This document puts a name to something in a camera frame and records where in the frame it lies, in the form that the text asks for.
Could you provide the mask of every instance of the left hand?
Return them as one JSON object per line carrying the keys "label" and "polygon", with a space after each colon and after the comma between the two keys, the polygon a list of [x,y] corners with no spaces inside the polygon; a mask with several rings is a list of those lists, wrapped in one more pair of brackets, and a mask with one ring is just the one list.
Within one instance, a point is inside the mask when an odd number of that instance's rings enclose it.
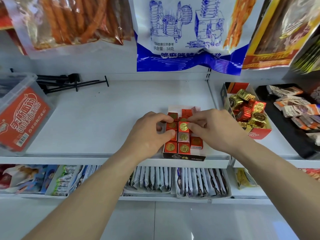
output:
{"label": "left hand", "polygon": [[157,125],[160,121],[172,123],[174,119],[163,113],[146,113],[134,124],[120,150],[133,156],[138,160],[138,163],[152,157],[162,145],[170,141],[175,135],[175,131],[172,129],[163,134],[158,134],[157,131],[162,129],[161,126]]}

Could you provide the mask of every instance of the right hand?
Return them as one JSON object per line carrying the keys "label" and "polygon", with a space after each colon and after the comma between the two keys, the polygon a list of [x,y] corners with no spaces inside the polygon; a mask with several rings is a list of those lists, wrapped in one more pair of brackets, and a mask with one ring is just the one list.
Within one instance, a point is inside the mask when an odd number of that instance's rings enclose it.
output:
{"label": "right hand", "polygon": [[188,121],[191,122],[188,128],[211,148],[233,157],[243,145],[254,142],[225,109],[204,110],[189,117]]}

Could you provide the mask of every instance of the barcode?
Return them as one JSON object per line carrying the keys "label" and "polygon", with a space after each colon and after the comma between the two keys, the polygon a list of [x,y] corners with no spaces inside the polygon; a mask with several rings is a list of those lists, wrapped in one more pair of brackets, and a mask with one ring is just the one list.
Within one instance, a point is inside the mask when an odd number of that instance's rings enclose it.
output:
{"label": "barcode", "polygon": [[20,140],[16,143],[17,146],[22,147],[23,143],[25,143],[26,139],[28,139],[29,135],[27,133],[24,133]]}
{"label": "barcode", "polygon": [[200,149],[200,150],[201,150],[201,149],[202,149],[202,146],[192,145],[192,146],[191,146],[191,149]]}

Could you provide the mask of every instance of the black tray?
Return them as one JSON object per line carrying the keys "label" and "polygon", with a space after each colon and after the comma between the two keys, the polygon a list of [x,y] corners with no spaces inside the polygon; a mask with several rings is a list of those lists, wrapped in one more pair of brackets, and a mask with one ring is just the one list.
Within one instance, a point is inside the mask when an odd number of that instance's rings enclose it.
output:
{"label": "black tray", "polygon": [[[297,87],[300,88],[297,84],[288,83],[288,84],[277,84],[273,85],[280,88],[289,88]],[[265,111],[269,118],[276,125],[278,130],[286,138],[289,144],[296,150],[296,152],[305,159],[315,159],[320,157],[320,146],[317,146],[312,139],[310,139],[306,132],[298,128],[291,118],[285,118],[282,111],[277,109],[273,104],[278,96],[269,94],[267,91],[267,86],[259,86],[256,89],[257,96],[259,100],[266,102]],[[298,97],[305,98],[311,104],[317,104],[317,102],[310,97],[307,93],[298,95]],[[308,133],[319,132],[318,130],[309,130]]]}

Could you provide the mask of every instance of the hand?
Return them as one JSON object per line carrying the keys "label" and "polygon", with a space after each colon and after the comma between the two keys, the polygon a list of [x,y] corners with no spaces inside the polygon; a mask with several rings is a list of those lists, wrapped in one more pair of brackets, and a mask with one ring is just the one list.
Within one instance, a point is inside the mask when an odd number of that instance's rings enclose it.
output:
{"label": "hand", "polygon": [[163,113],[149,112],[138,119],[130,131],[120,150],[130,153],[138,163],[156,154],[162,145],[170,141],[175,135],[174,130],[167,130],[158,134],[162,127],[158,122],[172,123],[174,119]]}
{"label": "hand", "polygon": [[187,126],[211,148],[235,156],[245,144],[254,142],[226,110],[210,109],[188,118]]}

